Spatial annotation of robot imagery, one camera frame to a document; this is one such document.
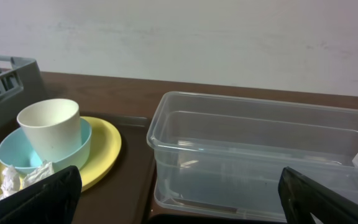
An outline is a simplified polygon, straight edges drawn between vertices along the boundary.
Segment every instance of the wooden table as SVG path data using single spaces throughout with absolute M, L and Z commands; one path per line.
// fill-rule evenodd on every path
M 51 98 L 75 100 L 82 111 L 106 114 L 143 116 L 151 119 L 164 93 L 169 91 L 188 91 L 227 96 L 241 96 L 265 100 L 289 101 L 324 106 L 337 106 L 358 109 L 358 97 L 299 93 L 292 91 L 262 90 L 232 86 L 202 85 L 194 83 L 138 80 L 130 78 L 96 77 L 43 72 L 42 78 Z M 13 124 L 0 130 L 2 136 L 10 133 Z M 149 215 L 176 213 L 159 207 L 151 197 L 146 208 Z

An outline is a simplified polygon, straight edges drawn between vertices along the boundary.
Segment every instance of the transparent storage box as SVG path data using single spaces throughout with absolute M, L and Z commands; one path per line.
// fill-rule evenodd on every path
M 358 110 L 170 92 L 147 142 L 163 207 L 285 221 L 286 166 L 358 203 Z

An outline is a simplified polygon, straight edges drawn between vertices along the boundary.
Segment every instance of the gray crate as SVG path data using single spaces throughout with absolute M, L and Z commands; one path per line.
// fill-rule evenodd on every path
M 46 100 L 47 92 L 35 59 L 0 56 L 0 127 L 32 103 Z

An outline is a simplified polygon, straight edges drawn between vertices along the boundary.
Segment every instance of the wall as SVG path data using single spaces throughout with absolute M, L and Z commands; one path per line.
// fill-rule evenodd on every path
M 358 96 L 358 0 L 0 0 L 41 70 Z

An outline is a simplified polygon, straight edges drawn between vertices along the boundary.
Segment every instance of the crumpled tissue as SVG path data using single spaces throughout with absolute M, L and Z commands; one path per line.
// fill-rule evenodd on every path
M 52 162 L 44 161 L 42 165 L 36 168 L 30 174 L 27 174 L 22 181 L 22 189 L 54 174 Z M 2 171 L 4 180 L 2 181 L 0 200 L 18 192 L 20 190 L 19 173 L 13 166 L 8 166 Z

